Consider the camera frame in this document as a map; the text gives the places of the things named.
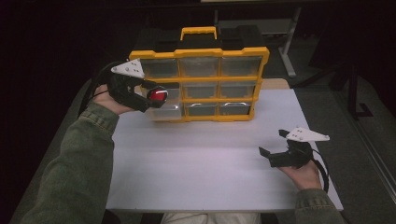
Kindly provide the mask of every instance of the table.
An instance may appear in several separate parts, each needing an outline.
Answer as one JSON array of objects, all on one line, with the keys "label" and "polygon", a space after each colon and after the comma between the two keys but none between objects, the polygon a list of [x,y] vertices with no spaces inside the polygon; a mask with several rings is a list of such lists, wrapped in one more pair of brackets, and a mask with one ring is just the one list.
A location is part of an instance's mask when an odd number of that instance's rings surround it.
[{"label": "table", "polygon": [[[293,90],[264,90],[252,121],[153,122],[120,117],[107,209],[136,212],[259,211],[294,208],[297,189],[267,159],[286,150],[278,129],[309,128]],[[329,196],[343,205],[330,183]]]}]

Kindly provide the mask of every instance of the metal stand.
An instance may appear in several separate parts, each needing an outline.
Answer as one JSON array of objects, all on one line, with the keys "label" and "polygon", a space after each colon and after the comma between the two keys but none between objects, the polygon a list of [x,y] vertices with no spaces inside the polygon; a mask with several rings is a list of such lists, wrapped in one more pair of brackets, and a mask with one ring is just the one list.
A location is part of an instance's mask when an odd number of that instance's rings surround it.
[{"label": "metal stand", "polygon": [[282,47],[279,47],[280,57],[282,58],[283,64],[285,64],[286,71],[288,72],[289,77],[296,77],[296,73],[294,71],[293,65],[290,62],[288,51],[290,47],[291,40],[293,39],[294,31],[297,26],[297,21],[300,16],[301,8],[297,7],[294,11],[293,19],[291,20],[289,32],[288,32],[288,39],[286,40],[285,44]]}]

